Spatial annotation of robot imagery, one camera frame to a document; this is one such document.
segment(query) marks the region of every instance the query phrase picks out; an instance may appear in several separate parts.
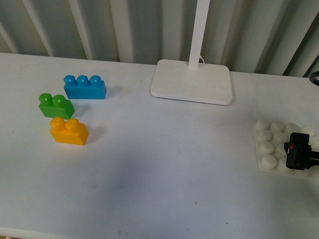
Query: white table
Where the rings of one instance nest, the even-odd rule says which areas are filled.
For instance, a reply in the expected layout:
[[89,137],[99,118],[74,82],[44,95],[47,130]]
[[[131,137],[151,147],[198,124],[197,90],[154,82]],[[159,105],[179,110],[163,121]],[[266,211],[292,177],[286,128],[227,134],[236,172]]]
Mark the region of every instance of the white table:
[[[0,235],[27,239],[313,239],[319,183],[257,171],[253,122],[311,125],[306,78],[231,72],[228,106],[154,98],[155,66],[0,54]],[[72,100],[85,146],[56,143],[38,96],[100,75]]]

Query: white lamp base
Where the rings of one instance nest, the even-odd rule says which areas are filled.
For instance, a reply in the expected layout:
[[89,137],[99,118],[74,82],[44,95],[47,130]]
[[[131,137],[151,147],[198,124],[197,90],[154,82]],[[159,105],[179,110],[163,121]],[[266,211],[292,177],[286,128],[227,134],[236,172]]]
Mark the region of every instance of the white lamp base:
[[174,60],[158,62],[151,95],[217,105],[228,105],[233,98],[227,67],[199,63],[197,69],[189,69],[188,62]]

